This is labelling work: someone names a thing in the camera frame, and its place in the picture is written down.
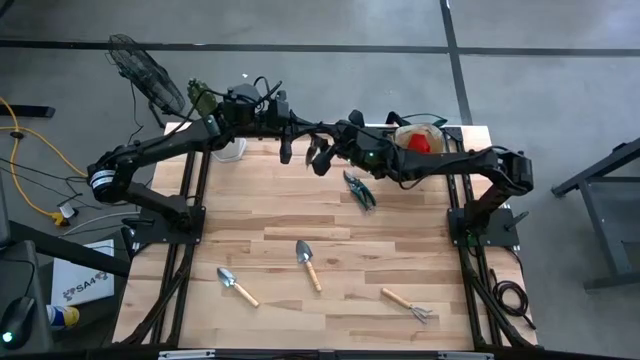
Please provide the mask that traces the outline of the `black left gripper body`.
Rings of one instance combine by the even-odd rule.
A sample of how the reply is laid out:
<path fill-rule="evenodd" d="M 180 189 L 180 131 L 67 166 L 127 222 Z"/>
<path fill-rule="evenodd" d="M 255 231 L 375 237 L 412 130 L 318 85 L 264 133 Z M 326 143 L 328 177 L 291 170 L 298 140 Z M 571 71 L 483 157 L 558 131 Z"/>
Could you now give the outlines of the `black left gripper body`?
<path fill-rule="evenodd" d="M 281 164 L 288 164 L 292 157 L 292 120 L 285 90 L 278 90 L 276 96 L 269 101 L 267 109 L 267 126 L 279 135 Z"/>

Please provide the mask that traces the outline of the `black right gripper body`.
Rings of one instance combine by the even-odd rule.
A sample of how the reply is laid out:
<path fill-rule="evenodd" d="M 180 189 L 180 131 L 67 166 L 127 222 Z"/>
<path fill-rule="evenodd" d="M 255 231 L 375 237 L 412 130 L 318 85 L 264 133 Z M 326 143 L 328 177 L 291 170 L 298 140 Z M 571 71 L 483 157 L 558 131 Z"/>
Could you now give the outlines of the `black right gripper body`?
<path fill-rule="evenodd" d="M 333 157 L 338 156 L 373 176 L 386 176 L 387 140 L 377 131 L 365 127 L 364 116 L 359 110 L 352 110 L 346 121 L 350 127 L 344 133 L 337 134 L 341 138 L 341 145 L 330 147 L 314 157 L 314 173 L 324 176 L 331 167 Z"/>

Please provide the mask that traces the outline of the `green straight-handled pruning shears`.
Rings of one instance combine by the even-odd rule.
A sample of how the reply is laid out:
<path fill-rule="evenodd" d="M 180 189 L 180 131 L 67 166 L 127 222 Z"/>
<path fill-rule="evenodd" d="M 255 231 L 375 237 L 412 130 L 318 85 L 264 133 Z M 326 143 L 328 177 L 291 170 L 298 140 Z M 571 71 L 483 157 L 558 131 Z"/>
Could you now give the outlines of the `green straight-handled pruning shears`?
<path fill-rule="evenodd" d="M 351 194 L 364 211 L 370 211 L 377 206 L 377 201 L 369 188 L 357 177 L 344 171 L 343 178 L 349 187 Z"/>

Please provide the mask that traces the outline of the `beige green-trimmed gardening bag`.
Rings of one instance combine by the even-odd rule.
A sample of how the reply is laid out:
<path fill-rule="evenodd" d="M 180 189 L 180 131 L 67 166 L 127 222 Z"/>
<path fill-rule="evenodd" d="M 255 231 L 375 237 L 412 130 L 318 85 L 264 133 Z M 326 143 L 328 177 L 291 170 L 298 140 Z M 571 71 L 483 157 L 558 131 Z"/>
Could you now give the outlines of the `beige green-trimmed gardening bag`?
<path fill-rule="evenodd" d="M 441 127 L 448 122 L 447 119 L 436 116 L 433 123 L 411 124 L 398 127 L 393 134 L 394 143 L 401 149 L 409 150 L 407 143 L 413 133 L 422 133 L 428 137 L 431 152 L 428 154 L 443 153 L 445 151 L 445 139 Z"/>

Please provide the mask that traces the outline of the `wide-blade trowel wooden handle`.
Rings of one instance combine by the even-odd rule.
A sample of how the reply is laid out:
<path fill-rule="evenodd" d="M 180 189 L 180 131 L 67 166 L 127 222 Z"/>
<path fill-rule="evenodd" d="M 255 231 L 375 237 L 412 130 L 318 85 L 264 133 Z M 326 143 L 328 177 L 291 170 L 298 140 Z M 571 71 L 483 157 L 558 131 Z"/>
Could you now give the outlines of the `wide-blade trowel wooden handle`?
<path fill-rule="evenodd" d="M 305 267 L 315 291 L 321 292 L 322 286 L 311 262 L 311 258 L 313 257 L 312 250 L 303 240 L 298 240 L 296 242 L 296 257 L 297 261 Z"/>

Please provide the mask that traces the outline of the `narrow-blade trowel wooden handle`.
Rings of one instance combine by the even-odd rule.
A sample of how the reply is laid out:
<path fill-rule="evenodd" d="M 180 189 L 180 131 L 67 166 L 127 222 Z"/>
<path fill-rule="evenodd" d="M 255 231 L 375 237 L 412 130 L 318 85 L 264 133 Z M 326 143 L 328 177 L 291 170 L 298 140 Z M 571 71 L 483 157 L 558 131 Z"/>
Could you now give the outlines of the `narrow-blade trowel wooden handle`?
<path fill-rule="evenodd" d="M 235 275 L 227 268 L 218 267 L 217 276 L 219 281 L 227 288 L 233 288 L 236 292 L 238 292 L 248 303 L 250 303 L 254 308 L 260 306 L 259 301 L 251 295 L 237 280 Z"/>

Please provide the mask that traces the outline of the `hand rake wooden handle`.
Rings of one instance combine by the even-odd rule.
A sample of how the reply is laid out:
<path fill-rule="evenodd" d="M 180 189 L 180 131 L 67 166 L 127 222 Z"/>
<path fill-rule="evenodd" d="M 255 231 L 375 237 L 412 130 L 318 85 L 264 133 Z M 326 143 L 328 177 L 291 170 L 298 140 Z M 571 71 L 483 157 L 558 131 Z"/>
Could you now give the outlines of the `hand rake wooden handle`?
<path fill-rule="evenodd" d="M 387 299 L 410 311 L 412 315 L 423 324 L 428 323 L 429 316 L 433 313 L 432 310 L 416 306 L 387 288 L 381 288 L 380 293 Z"/>

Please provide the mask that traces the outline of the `white faceted plant pot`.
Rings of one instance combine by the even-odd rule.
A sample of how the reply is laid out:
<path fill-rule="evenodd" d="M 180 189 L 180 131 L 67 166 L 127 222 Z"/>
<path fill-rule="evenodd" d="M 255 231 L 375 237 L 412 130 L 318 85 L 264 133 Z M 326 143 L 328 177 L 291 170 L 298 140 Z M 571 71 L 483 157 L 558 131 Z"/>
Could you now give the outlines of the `white faceted plant pot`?
<path fill-rule="evenodd" d="M 247 148 L 246 138 L 236 138 L 233 142 L 229 142 L 220 150 L 213 150 L 211 156 L 220 163 L 231 163 L 240 161 Z"/>

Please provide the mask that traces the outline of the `black floor fan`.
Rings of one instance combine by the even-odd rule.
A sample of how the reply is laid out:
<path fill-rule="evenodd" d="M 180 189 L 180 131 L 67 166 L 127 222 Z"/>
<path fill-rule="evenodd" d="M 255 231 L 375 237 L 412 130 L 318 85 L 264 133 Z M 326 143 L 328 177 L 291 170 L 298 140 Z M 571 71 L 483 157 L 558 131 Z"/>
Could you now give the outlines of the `black floor fan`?
<path fill-rule="evenodd" d="M 108 39 L 108 52 L 120 76 L 147 99 L 148 108 L 161 129 L 165 129 L 166 124 L 160 120 L 158 110 L 189 120 L 182 114 L 186 104 L 182 93 L 167 70 L 139 43 L 126 34 L 112 34 Z"/>

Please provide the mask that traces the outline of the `white cardboard box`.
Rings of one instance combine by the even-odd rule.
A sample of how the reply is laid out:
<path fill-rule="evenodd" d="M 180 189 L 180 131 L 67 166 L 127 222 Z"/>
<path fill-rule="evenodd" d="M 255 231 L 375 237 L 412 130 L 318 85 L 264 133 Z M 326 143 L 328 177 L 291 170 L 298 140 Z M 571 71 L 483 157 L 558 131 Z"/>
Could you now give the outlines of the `white cardboard box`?
<path fill-rule="evenodd" d="M 115 294 L 112 274 L 55 258 L 50 304 L 74 306 Z"/>

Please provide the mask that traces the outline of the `yellow blue white object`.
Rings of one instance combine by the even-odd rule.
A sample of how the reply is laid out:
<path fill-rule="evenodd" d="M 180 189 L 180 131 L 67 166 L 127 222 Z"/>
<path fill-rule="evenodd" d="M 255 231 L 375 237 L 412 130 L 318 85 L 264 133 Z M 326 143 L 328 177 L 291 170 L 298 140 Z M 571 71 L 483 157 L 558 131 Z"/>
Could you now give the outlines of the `yellow blue white object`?
<path fill-rule="evenodd" d="M 80 312 L 72 306 L 46 306 L 50 328 L 53 331 L 69 330 L 74 328 L 80 320 Z"/>

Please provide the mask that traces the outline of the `black desk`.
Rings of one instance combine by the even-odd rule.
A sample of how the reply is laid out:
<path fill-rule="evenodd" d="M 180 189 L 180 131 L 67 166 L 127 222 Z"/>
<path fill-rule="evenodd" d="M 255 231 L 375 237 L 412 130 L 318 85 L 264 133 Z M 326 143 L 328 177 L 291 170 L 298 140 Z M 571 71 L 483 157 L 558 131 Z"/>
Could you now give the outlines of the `black desk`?
<path fill-rule="evenodd" d="M 0 176 L 0 318 L 15 298 L 29 296 L 35 299 L 29 340 L 15 350 L 7 350 L 0 345 L 0 360 L 85 360 L 85 350 L 59 351 L 55 348 L 39 283 L 39 253 L 116 277 L 125 278 L 130 271 L 129 260 L 109 256 L 10 220 Z"/>

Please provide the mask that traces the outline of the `black computer mouse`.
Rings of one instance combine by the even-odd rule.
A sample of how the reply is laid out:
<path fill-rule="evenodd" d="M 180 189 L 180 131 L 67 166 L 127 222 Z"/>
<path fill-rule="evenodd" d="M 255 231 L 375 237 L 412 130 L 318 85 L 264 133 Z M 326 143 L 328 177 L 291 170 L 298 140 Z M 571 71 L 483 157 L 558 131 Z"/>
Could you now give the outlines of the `black computer mouse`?
<path fill-rule="evenodd" d="M 0 345 L 7 350 L 19 349 L 32 331 L 35 299 L 22 296 L 12 300 L 0 318 Z"/>

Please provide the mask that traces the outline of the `silver table bracket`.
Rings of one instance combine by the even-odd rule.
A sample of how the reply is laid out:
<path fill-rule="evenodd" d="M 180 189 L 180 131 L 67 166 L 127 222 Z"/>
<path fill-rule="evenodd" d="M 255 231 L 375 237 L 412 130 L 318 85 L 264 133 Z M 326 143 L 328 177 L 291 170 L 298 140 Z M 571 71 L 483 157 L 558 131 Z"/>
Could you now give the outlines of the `silver table bracket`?
<path fill-rule="evenodd" d="M 210 360 L 216 358 L 214 349 L 190 349 L 161 351 L 157 360 Z"/>
<path fill-rule="evenodd" d="M 495 360 L 494 355 L 491 353 L 458 352 L 458 351 L 439 352 L 437 354 L 436 359 L 437 360 Z"/>

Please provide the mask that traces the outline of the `black metal bench frame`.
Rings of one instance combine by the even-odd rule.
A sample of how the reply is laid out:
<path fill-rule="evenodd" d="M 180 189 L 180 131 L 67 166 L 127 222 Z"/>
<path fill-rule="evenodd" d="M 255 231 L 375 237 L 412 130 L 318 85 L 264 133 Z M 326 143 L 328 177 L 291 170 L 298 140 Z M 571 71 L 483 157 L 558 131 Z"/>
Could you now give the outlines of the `black metal bench frame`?
<path fill-rule="evenodd" d="M 581 193 L 604 253 L 609 274 L 585 281 L 587 291 L 640 284 L 640 267 L 633 267 L 626 251 L 628 245 L 640 246 L 640 175 L 612 174 L 634 160 L 640 160 L 640 137 L 616 146 L 600 161 L 551 188 L 557 198 L 574 190 Z"/>

